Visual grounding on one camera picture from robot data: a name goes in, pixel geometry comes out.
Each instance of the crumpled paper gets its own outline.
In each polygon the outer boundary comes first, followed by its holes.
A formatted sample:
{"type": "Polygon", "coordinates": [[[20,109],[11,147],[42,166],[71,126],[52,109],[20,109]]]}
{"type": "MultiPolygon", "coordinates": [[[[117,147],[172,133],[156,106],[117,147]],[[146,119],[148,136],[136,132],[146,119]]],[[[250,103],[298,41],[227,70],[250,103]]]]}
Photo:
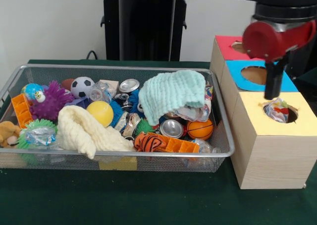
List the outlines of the crumpled paper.
{"type": "Polygon", "coordinates": [[[213,98],[213,86],[207,86],[205,89],[205,105],[201,108],[184,106],[175,111],[177,116],[187,121],[206,122],[211,113],[211,101],[213,98]]]}
{"type": "Polygon", "coordinates": [[[264,107],[264,111],[267,116],[274,119],[277,122],[287,123],[289,110],[287,103],[277,98],[275,101],[271,101],[264,107]]]}

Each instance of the black robot stand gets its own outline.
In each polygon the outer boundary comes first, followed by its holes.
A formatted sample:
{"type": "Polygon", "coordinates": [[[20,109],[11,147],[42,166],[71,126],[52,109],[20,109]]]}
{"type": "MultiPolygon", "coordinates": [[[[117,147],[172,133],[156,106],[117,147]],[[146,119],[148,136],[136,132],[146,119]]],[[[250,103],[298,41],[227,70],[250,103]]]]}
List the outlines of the black robot stand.
{"type": "Polygon", "coordinates": [[[185,0],[104,0],[106,58],[179,61],[185,0]]]}

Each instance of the blue fuzzy toy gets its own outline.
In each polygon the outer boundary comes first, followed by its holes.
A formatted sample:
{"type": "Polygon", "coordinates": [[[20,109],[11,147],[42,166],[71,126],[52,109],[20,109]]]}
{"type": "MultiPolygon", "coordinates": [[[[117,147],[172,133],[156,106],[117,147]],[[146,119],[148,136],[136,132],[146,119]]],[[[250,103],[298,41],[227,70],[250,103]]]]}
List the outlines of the blue fuzzy toy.
{"type": "Polygon", "coordinates": [[[144,113],[138,111],[138,104],[139,104],[139,90],[135,90],[131,92],[131,95],[129,97],[129,102],[132,103],[132,109],[130,113],[137,113],[140,118],[145,118],[144,113]]]}
{"type": "Polygon", "coordinates": [[[118,123],[119,119],[123,115],[123,110],[120,107],[120,105],[114,100],[111,101],[110,106],[112,107],[112,110],[113,110],[113,120],[112,120],[110,126],[115,127],[116,124],[118,123]]]}

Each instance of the orange tiger print toy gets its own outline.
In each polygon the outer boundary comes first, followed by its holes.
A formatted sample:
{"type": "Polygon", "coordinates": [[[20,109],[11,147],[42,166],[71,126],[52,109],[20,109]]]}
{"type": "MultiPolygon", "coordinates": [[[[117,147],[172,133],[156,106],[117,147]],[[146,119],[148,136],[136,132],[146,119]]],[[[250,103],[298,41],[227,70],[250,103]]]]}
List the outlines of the orange tiger print toy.
{"type": "Polygon", "coordinates": [[[166,142],[155,135],[140,133],[134,141],[134,148],[138,152],[154,152],[158,148],[165,148],[166,142]]]}

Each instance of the mint green towel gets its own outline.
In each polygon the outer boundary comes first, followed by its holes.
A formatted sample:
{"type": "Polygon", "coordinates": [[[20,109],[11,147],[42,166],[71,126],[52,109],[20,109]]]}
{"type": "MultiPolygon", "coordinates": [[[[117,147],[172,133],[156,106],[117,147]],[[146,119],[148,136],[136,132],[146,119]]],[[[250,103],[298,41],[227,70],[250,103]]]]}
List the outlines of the mint green towel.
{"type": "Polygon", "coordinates": [[[193,70],[160,73],[144,83],[139,101],[151,126],[164,114],[185,105],[201,108],[205,104],[203,75],[193,70]]]}

